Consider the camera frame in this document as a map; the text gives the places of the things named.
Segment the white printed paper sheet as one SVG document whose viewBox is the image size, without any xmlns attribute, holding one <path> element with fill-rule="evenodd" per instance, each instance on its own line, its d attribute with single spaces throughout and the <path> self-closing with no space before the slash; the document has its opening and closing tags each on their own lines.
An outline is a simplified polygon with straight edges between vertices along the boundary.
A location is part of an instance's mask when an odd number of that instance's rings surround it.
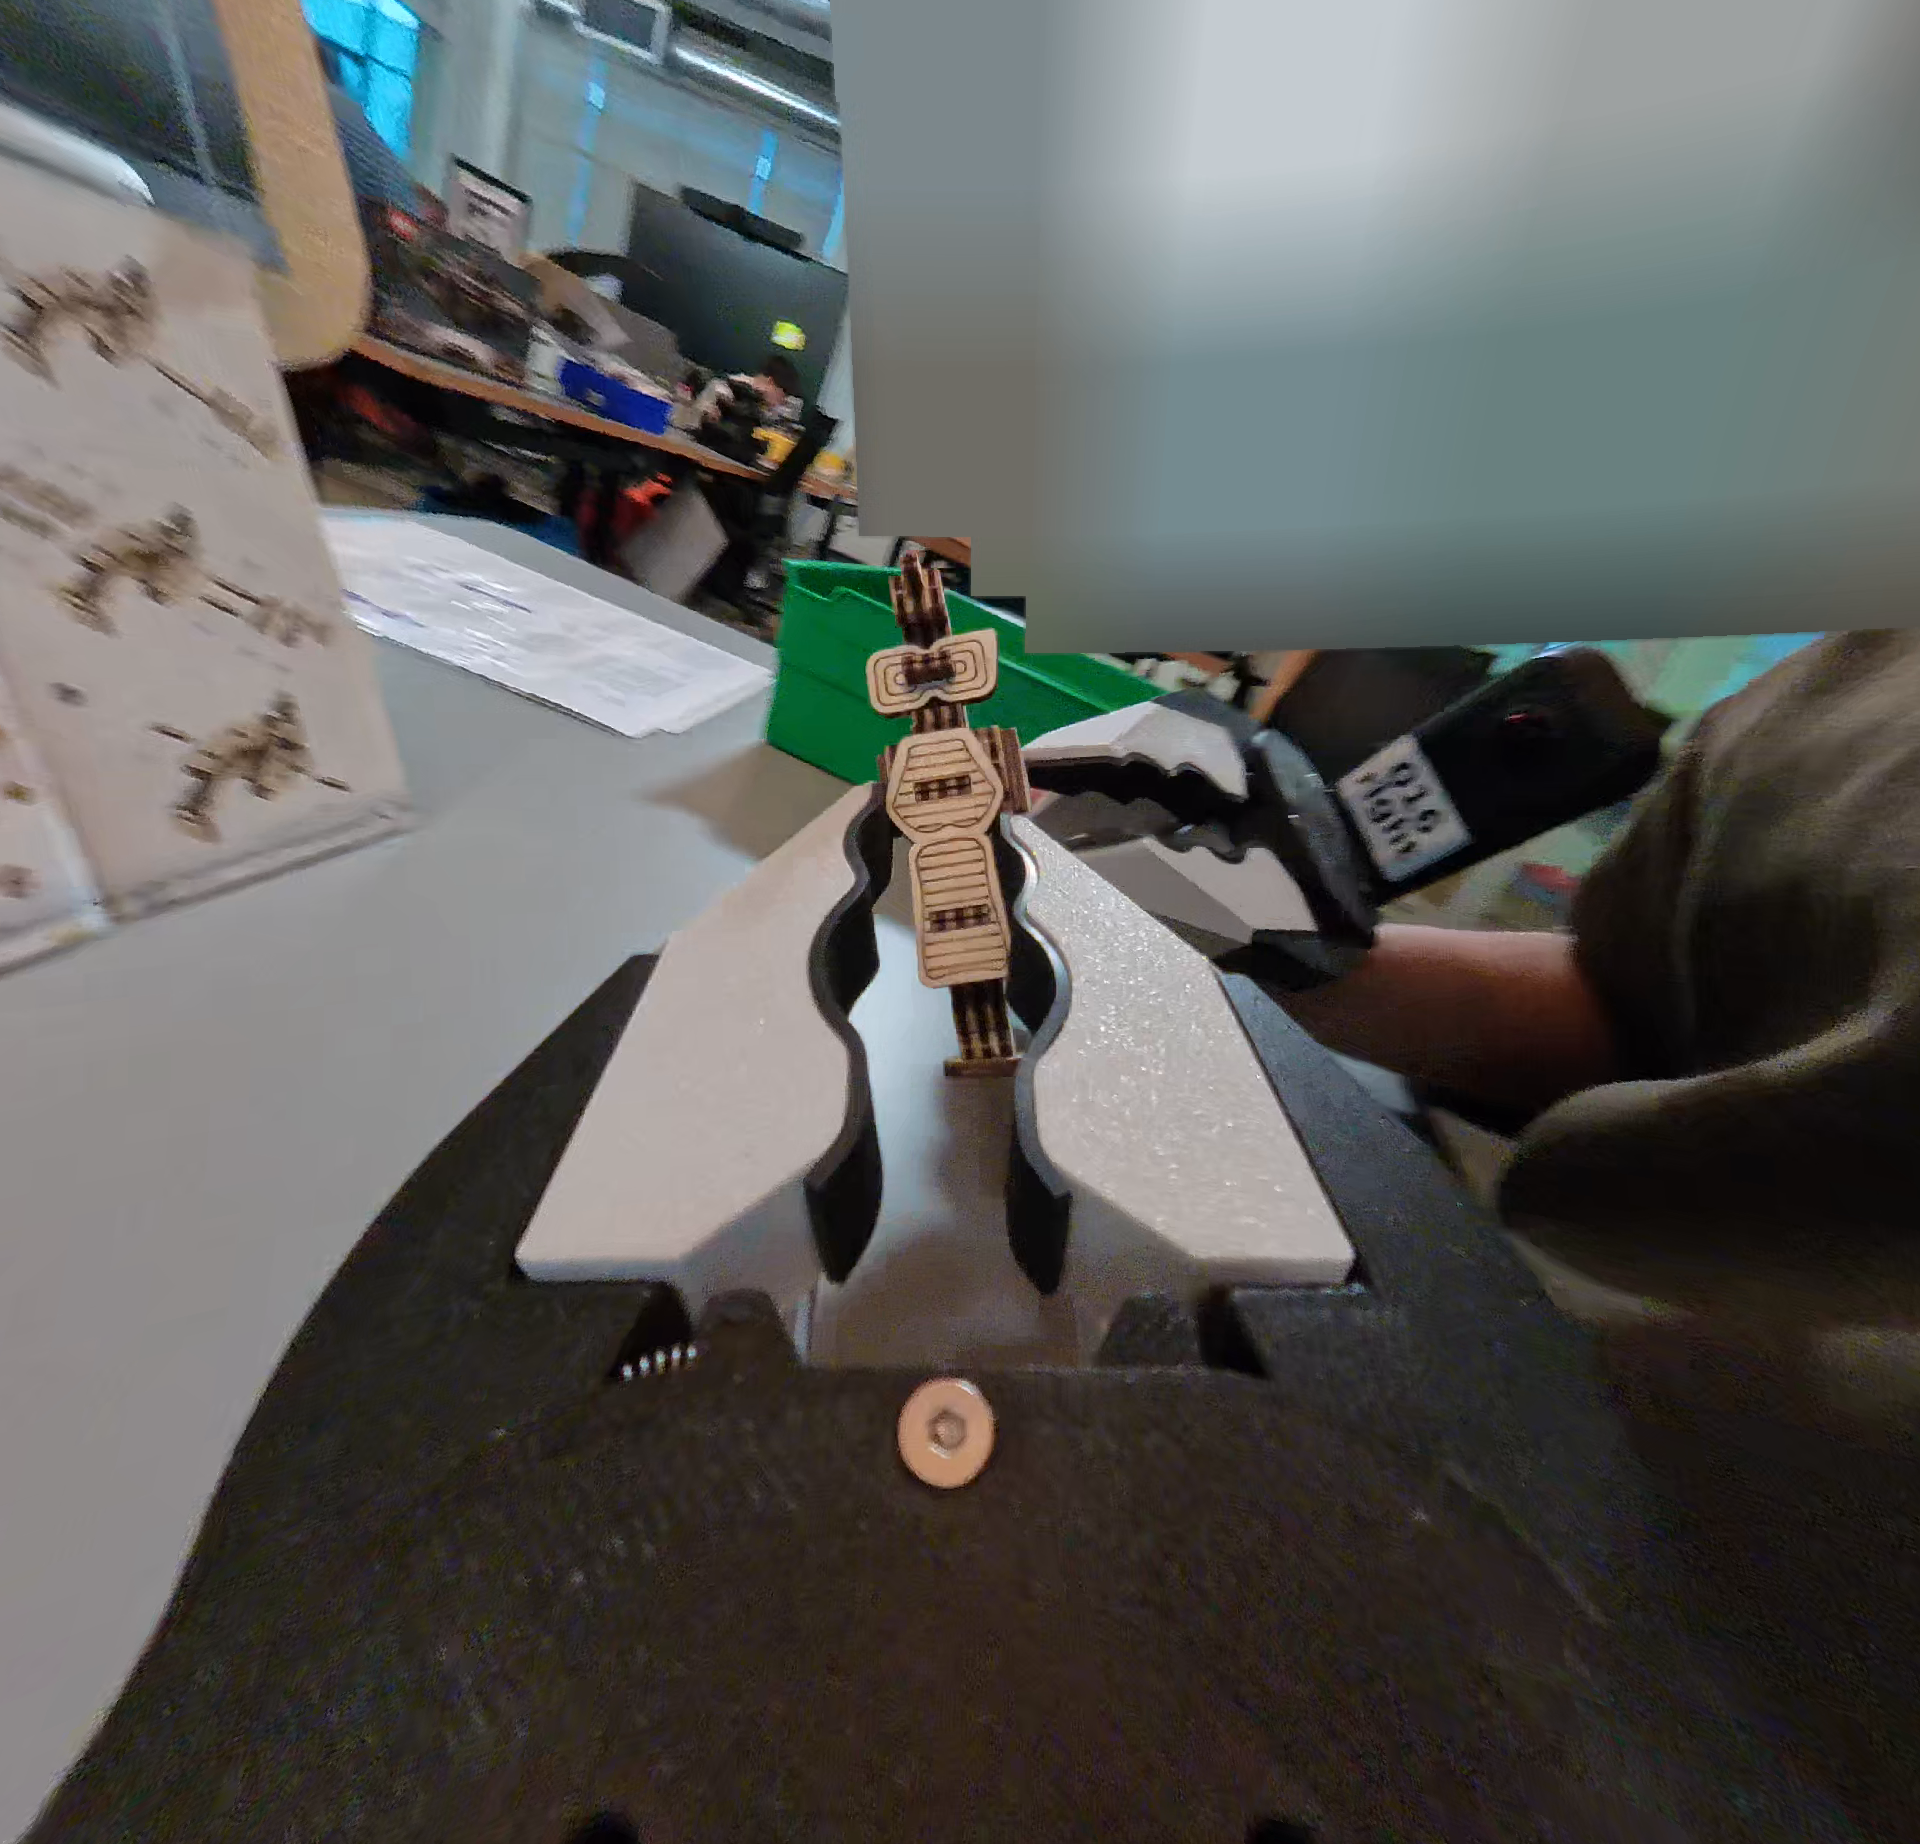
<svg viewBox="0 0 1920 1844">
<path fill-rule="evenodd" d="M 370 636 L 641 742 L 759 701 L 773 673 L 427 521 L 323 513 L 344 606 Z"/>
</svg>

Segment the model assembly instruction sheet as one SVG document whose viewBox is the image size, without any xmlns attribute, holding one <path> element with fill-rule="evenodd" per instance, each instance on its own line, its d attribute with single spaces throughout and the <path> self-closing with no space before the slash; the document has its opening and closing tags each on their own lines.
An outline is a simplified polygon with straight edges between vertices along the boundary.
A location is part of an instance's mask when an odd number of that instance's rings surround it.
<svg viewBox="0 0 1920 1844">
<path fill-rule="evenodd" d="M 413 809 L 226 242 L 2 172 L 2 963 Z"/>
</svg>

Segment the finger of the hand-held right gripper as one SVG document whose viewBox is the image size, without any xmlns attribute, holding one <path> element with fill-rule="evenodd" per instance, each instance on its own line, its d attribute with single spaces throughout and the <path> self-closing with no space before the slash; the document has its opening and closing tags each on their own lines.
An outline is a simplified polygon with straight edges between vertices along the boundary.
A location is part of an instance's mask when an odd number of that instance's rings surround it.
<svg viewBox="0 0 1920 1844">
<path fill-rule="evenodd" d="M 1173 848 L 1138 828 L 1079 825 L 1058 811 L 1038 811 L 1032 822 L 1133 906 L 1184 930 L 1193 947 L 1320 936 L 1305 890 L 1268 848 L 1238 857 Z"/>
<path fill-rule="evenodd" d="M 1031 821 L 1077 857 L 1244 857 L 1254 778 L 1218 705 L 1142 703 L 1023 749 Z"/>
</svg>

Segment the long wooden workbench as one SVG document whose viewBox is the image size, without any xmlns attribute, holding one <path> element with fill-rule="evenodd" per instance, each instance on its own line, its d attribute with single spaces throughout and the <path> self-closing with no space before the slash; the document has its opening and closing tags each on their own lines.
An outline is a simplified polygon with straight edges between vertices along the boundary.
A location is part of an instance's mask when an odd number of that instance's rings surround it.
<svg viewBox="0 0 1920 1844">
<path fill-rule="evenodd" d="M 387 342 L 365 333 L 354 338 L 346 349 L 378 368 L 391 371 L 435 393 L 459 396 L 493 412 L 509 414 L 529 422 L 550 424 L 558 430 L 584 439 L 652 449 L 663 458 L 693 465 L 715 478 L 733 478 L 745 485 L 773 483 L 773 471 L 769 467 L 733 463 L 719 452 L 714 452 L 695 439 L 684 437 L 678 432 L 652 432 L 631 424 L 622 424 L 601 414 L 580 409 L 564 395 L 549 395 L 529 389 L 524 385 L 503 384 L 488 374 L 451 367 L 447 362 L 421 356 L 413 349 Z"/>
</svg>

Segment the large black monitor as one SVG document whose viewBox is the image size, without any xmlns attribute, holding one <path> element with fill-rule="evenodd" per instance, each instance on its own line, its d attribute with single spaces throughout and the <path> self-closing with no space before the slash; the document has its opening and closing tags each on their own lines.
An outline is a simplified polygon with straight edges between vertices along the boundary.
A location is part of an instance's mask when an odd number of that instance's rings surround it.
<svg viewBox="0 0 1920 1844">
<path fill-rule="evenodd" d="M 619 281 L 624 308 L 671 333 L 688 362 L 723 374 L 779 356 L 803 400 L 818 399 L 845 319 L 845 272 L 631 182 Z"/>
</svg>

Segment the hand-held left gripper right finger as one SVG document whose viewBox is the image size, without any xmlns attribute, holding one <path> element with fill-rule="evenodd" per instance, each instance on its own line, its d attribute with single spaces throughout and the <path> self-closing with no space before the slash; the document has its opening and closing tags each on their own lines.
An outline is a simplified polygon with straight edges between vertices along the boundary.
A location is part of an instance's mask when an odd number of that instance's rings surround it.
<svg viewBox="0 0 1920 1844">
<path fill-rule="evenodd" d="M 1354 1243 L 1215 966 L 1029 818 L 1002 840 L 1019 1273 L 1048 1298 L 1351 1281 Z"/>
</svg>

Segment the green plastic bin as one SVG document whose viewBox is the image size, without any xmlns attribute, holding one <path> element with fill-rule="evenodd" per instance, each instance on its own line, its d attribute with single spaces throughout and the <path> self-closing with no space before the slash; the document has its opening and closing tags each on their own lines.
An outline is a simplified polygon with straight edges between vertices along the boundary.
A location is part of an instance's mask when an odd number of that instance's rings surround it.
<svg viewBox="0 0 1920 1844">
<path fill-rule="evenodd" d="M 903 719 L 883 717 L 869 705 L 865 679 L 869 655 L 900 643 L 892 580 L 877 566 L 798 559 L 784 574 L 765 742 L 848 785 L 873 780 L 881 749 L 905 735 Z M 997 689 L 971 707 L 976 726 L 1012 726 L 1022 742 L 1034 742 L 1158 695 L 1129 666 L 1027 653 L 1017 615 L 964 593 L 946 596 L 946 615 L 955 631 L 999 636 Z"/>
</svg>

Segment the blue plastic crate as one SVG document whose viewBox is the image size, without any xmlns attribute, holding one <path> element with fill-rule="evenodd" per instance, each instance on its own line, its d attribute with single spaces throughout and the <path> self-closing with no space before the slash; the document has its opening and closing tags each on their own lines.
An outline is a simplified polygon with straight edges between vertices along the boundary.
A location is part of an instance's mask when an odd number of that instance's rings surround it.
<svg viewBox="0 0 1920 1844">
<path fill-rule="evenodd" d="M 557 387 L 566 402 L 613 424 L 654 437 L 671 429 L 675 395 L 644 372 L 604 368 L 584 358 L 566 356 L 557 365 Z"/>
</svg>

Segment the small wooden model assembly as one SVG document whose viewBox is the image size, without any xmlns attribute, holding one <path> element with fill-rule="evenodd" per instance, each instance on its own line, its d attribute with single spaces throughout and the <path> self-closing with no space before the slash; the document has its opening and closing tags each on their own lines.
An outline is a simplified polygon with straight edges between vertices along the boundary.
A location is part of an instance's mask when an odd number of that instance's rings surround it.
<svg viewBox="0 0 1920 1844">
<path fill-rule="evenodd" d="M 1009 1007 L 1014 925 L 997 835 L 1029 809 L 1019 739 L 974 726 L 999 684 L 999 634 L 953 631 L 946 580 L 905 542 L 888 585 L 900 643 L 873 651 L 865 687 L 877 716 L 905 726 L 879 761 L 887 818 L 905 851 L 917 972 L 946 993 L 948 1077 L 1012 1077 L 1019 1066 Z"/>
</svg>

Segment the olive green shirt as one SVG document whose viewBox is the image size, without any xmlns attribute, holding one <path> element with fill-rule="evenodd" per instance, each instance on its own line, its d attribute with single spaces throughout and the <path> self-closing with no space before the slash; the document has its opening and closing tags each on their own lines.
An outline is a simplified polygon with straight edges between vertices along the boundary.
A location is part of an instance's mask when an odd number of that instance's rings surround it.
<svg viewBox="0 0 1920 1844">
<path fill-rule="evenodd" d="M 1863 1839 L 1916 1839 L 1916 631 L 1712 707 L 1582 884 L 1616 1082 L 1500 1211 L 1652 1305 L 1607 1350 L 1693 1627 Z"/>
</svg>

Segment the grey desk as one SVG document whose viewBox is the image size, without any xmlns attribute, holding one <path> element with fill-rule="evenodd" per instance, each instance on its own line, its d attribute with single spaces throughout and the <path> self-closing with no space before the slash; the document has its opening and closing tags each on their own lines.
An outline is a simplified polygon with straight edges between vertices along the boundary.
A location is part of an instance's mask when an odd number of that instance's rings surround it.
<svg viewBox="0 0 1920 1844">
<path fill-rule="evenodd" d="M 630 956 L 840 787 L 763 701 L 626 742 L 375 648 L 419 822 L 4 982 L 4 1837 L 1244 1839 L 1264 1760 L 1143 1632 L 1029 1653 L 1064 1540 L 884 1550 L 897 1360 L 725 1305 L 608 1378 L 631 1287 L 524 1286 L 521 1221 Z M 427 1166 L 398 1305 L 323 1333 L 322 1464 L 213 1500 L 280 1355 Z"/>
</svg>

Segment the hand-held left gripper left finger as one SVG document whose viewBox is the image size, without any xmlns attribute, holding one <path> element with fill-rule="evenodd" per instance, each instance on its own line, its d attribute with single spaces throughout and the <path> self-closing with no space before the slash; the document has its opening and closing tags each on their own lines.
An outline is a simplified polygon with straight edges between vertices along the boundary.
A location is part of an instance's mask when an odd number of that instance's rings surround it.
<svg viewBox="0 0 1920 1844">
<path fill-rule="evenodd" d="M 845 794 L 663 945 L 515 1246 L 539 1284 L 763 1294 L 803 1325 L 877 1229 L 851 1013 L 877 976 L 888 834 Z"/>
</svg>

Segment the person's right forearm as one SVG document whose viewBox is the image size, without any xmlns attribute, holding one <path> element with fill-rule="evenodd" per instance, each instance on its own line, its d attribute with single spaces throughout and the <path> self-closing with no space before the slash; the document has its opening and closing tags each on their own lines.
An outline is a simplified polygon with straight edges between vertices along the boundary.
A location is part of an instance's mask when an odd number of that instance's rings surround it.
<svg viewBox="0 0 1920 1844">
<path fill-rule="evenodd" d="M 1323 1048 L 1509 1123 L 1620 1072 L 1563 933 L 1387 924 L 1340 979 L 1278 1003 Z"/>
</svg>

